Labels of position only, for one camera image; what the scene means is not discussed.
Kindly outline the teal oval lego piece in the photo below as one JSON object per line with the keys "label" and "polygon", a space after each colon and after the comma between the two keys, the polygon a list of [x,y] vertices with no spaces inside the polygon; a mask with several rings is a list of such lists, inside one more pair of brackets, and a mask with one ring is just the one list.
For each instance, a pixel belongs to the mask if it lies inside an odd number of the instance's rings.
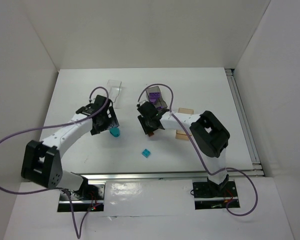
{"label": "teal oval lego piece", "polygon": [[119,137],[120,134],[121,134],[120,129],[119,129],[118,127],[113,127],[113,128],[111,128],[111,129],[109,130],[109,132],[110,132],[110,134],[111,134],[113,137],[115,137],[115,138]]}

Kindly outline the small teal lego brick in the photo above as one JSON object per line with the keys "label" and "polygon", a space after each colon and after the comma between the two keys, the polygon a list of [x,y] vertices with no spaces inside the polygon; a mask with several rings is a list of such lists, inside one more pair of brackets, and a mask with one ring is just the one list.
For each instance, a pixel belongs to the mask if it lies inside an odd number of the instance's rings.
{"label": "small teal lego brick", "polygon": [[145,158],[148,158],[151,155],[151,152],[148,149],[144,149],[141,153]]}

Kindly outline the purple oval lego piece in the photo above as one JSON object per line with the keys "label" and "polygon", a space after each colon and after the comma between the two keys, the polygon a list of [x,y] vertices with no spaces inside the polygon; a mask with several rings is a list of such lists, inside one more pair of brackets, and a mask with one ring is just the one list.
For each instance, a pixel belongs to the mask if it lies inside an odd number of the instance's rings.
{"label": "purple oval lego piece", "polygon": [[150,102],[151,104],[153,104],[153,105],[156,105],[156,104],[157,104],[157,102],[158,102],[158,100],[159,100],[159,98],[158,98],[158,97],[156,97],[156,98],[152,98],[152,97],[150,97],[150,98],[149,98],[149,102]]}

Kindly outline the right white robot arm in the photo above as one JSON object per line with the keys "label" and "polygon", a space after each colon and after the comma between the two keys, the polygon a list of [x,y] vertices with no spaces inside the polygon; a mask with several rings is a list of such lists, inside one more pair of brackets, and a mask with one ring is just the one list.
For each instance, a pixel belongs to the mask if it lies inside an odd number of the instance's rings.
{"label": "right white robot arm", "polygon": [[148,101],[137,104],[138,120],[146,135],[156,130],[179,130],[186,133],[208,173],[208,182],[220,190],[229,181],[226,170],[226,148],[230,133],[211,112],[187,114],[169,109],[156,109]]}

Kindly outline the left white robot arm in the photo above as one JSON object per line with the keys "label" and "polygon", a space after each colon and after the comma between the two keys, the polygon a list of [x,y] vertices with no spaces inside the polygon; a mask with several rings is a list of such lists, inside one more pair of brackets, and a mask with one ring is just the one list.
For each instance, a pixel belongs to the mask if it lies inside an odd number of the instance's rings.
{"label": "left white robot arm", "polygon": [[93,103],[79,108],[55,133],[26,145],[21,177],[47,189],[66,189],[80,199],[90,197],[97,187],[86,177],[63,170],[62,157],[83,135],[97,135],[118,126],[112,100],[97,95]]}

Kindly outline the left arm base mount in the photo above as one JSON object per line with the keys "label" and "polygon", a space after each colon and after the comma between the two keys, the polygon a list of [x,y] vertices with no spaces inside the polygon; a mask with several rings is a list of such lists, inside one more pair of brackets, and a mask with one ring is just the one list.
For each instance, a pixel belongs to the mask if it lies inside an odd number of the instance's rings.
{"label": "left arm base mount", "polygon": [[71,204],[73,211],[76,212],[103,212],[105,198],[105,183],[89,184],[86,191],[66,190],[59,195],[58,213],[70,213]]}

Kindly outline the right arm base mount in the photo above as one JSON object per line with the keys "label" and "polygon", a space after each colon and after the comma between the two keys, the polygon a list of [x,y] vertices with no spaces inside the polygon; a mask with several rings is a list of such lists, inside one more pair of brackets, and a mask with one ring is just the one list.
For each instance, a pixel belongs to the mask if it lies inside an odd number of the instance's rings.
{"label": "right arm base mount", "polygon": [[194,197],[195,210],[240,208],[237,187],[229,181],[220,192],[213,192],[206,181],[192,183],[190,194]]}

